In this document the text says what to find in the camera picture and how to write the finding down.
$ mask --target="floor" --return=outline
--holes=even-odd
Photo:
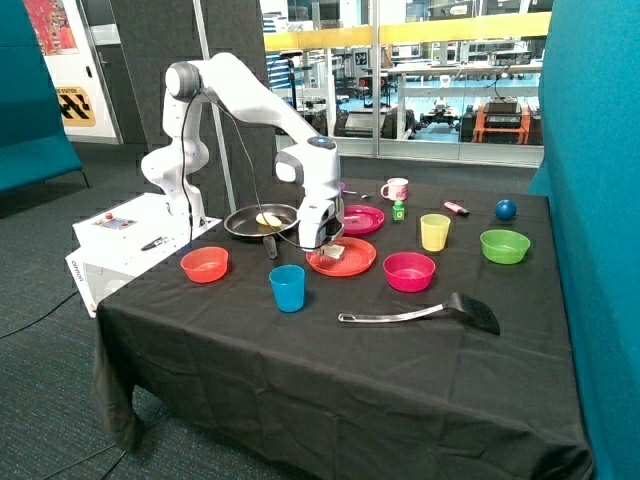
[[[91,398],[95,324],[64,258],[72,224],[147,191],[145,148],[74,145],[78,172],[0,196],[0,478],[309,479],[214,430],[189,425],[142,389],[136,411],[153,428],[123,456],[102,432]],[[344,158],[343,176],[526,192],[530,169]]]

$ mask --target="orange machine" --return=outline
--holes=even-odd
[[[530,129],[531,112],[526,103],[496,97],[478,107],[472,141],[527,145]]]

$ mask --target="white box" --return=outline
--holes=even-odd
[[[166,199],[145,193],[73,225],[80,248],[66,257],[67,265],[92,318],[100,301],[188,243]],[[220,222],[207,218],[194,226],[193,238]],[[157,239],[159,245],[142,250]]]

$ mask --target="glass wall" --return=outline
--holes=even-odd
[[[262,0],[271,87],[343,154],[538,166],[551,4]]]

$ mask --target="blue cup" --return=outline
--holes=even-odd
[[[286,313],[297,312],[304,305],[305,273],[297,265],[282,265],[269,274],[273,296],[278,308]]]

